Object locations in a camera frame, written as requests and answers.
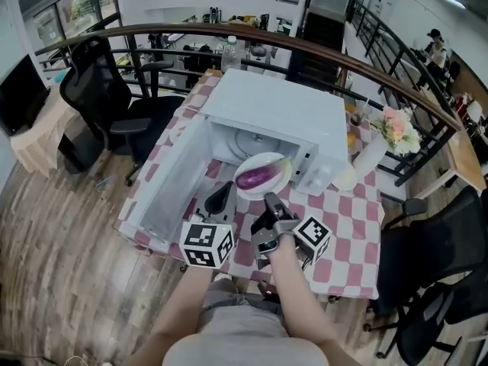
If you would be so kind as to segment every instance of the checkered tablecloth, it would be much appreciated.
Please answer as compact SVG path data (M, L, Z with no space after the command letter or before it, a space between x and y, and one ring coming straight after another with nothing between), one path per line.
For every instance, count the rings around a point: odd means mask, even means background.
M154 191L157 181L153 175L164 162L172 147L172 140L185 124L197 113L220 80L220 73L207 71L193 88L181 107L175 112L167 129L161 135L150 157L132 187L129 197L120 212L119 231L141 250L156 254L170 254L182 259L178 240L169 244L130 225L130 216L141 202L146 203ZM364 147L371 142L371 130L367 122L360 127L350 126L348 130L359 138ZM217 183L231 180L236 170L234 165L212 161L207 174L192 199L184 218L191 215L199 195ZM330 185L319 197L299 193L287 185L278 196L300 218L312 214L333 231L329 247L322 258L305 269L305 276L313 292L343 297L377 298L377 271L380 259L380 225L384 211L380 203L380 191L376 186L374 171L361 180L353 191L338 191ZM269 281L271 274L266 268L259 271L252 254L251 225L265 209L262 201L237 199L236 248L221 271L253 281Z

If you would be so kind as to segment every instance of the vase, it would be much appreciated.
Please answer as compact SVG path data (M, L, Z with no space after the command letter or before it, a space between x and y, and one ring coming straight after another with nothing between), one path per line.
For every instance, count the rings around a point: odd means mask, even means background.
M388 142L381 134L376 135L352 162L358 176L364 177L373 171L388 150Z

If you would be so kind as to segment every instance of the gray shorts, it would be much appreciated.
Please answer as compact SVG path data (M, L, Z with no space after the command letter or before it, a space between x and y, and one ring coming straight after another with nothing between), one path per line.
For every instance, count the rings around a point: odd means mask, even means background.
M283 318L283 310L279 303L264 301L261 294L239 293L237 286L227 278L212 282L205 294L202 313L218 307L234 307L249 305Z

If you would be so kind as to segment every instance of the bouquet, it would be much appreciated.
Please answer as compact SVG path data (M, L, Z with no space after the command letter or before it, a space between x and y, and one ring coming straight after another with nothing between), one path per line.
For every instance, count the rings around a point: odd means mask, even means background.
M384 106L383 117L371 122L374 130L388 142L393 153L406 155L420 150L420 135L410 123L412 110L394 110Z

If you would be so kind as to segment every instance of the staircase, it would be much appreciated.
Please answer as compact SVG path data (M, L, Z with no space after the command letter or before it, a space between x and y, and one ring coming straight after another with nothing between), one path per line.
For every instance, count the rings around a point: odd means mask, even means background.
M307 25L303 31L303 39L342 52L344 39L344 23L328 19L310 12ZM298 82L316 89L326 90L321 82L335 84L337 67L325 59L305 54L298 73Z

